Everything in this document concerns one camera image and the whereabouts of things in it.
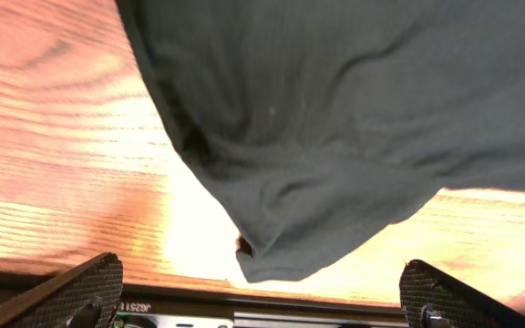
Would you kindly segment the black t-shirt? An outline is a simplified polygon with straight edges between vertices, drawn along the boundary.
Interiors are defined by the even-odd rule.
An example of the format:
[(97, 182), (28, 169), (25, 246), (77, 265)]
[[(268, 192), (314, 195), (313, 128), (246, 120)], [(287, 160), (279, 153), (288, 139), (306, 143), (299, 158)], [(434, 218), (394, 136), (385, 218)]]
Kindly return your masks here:
[(181, 159), (300, 281), (442, 189), (525, 191), (525, 0), (120, 1)]

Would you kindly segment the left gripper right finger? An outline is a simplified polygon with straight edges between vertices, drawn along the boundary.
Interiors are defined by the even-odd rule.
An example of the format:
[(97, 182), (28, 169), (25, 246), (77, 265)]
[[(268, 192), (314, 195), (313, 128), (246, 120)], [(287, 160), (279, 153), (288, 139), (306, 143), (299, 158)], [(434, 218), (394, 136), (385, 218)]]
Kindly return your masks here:
[(525, 315), (425, 261), (406, 264), (399, 291), (412, 328), (525, 328)]

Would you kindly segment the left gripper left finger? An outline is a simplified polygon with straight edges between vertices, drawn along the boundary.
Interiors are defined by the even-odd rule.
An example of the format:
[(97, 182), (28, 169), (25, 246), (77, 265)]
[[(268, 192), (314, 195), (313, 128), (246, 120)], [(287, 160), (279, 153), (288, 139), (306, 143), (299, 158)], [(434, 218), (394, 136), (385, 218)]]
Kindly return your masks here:
[(100, 253), (0, 305), (0, 328), (109, 328), (123, 289), (118, 255)]

